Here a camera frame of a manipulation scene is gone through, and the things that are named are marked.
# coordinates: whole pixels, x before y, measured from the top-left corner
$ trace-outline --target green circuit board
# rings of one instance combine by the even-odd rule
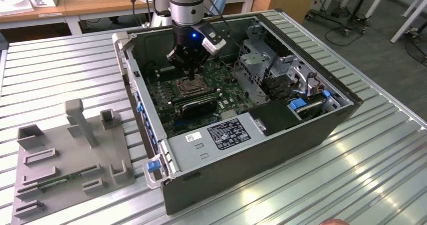
[[[246,96],[234,77],[232,64],[208,62],[203,72],[196,74],[197,91],[185,94],[183,81],[185,77],[161,80],[159,76],[148,79],[147,88],[169,138],[222,121],[222,113],[234,111],[236,115],[255,105]],[[183,108],[191,103],[214,99],[218,101],[216,111],[193,119],[180,119]]]

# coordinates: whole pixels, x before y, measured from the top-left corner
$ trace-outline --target floor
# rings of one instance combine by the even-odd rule
[[[358,0],[351,0],[348,9],[352,11]],[[366,0],[360,14],[366,14],[374,0]],[[406,22],[402,14],[407,7],[383,0],[372,18],[370,28],[363,37],[352,45],[340,47],[331,44],[326,33],[339,25],[316,17],[304,22],[308,31],[347,59],[347,61],[384,88],[387,92],[424,119],[427,120],[427,67],[420,65],[406,50],[407,38],[403,37],[396,44],[390,42],[396,31]],[[414,26],[426,22],[420,18]],[[350,37],[332,32],[328,38],[336,44],[347,44],[360,36]],[[427,52],[427,38],[418,46]],[[408,44],[411,54],[422,60],[423,56],[412,44]]]

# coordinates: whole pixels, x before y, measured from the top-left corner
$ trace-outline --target wooden desk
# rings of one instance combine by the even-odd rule
[[[227,0],[227,4],[243,3],[242,13],[252,10],[254,0]],[[136,0],[135,13],[148,13],[148,6]],[[56,14],[45,18],[43,14]],[[59,6],[36,8],[35,12],[0,17],[0,30],[45,24],[67,23],[72,35],[81,35],[80,21],[132,15],[131,0],[59,0]]]
[[[65,0],[56,7],[35,7],[35,11],[0,17],[0,30],[64,23],[67,16]]]

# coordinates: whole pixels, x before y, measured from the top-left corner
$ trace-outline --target metal table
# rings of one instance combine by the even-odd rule
[[[85,117],[120,111],[136,183],[32,224],[319,224],[427,222],[426,122],[276,11],[264,13],[366,100],[315,149],[189,209],[165,215],[161,191],[145,184],[147,159],[117,66],[112,33],[15,43],[1,54],[0,224],[12,216],[17,127],[67,123],[61,103],[81,98]]]

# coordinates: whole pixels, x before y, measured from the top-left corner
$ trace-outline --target metal bracket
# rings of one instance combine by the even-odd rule
[[[129,34],[125,31],[117,32],[112,35],[113,50],[117,58],[121,76],[124,76],[127,73],[125,73],[125,66],[123,64],[123,58],[121,58],[120,52],[125,50],[125,47],[129,44],[131,40],[132,39],[129,37]]]
[[[148,171],[148,163],[155,162],[155,161],[160,161],[160,163],[163,163],[165,161],[165,159],[161,159],[161,158],[163,158],[163,154],[159,154],[152,159],[148,159],[141,165],[141,168],[143,168],[144,174],[145,174],[147,185],[151,189],[160,188],[161,183],[165,182],[168,179],[171,179],[168,176],[165,176],[167,174],[165,174],[163,167],[160,168],[160,173],[163,176],[163,178],[160,180],[155,180],[155,175]]]

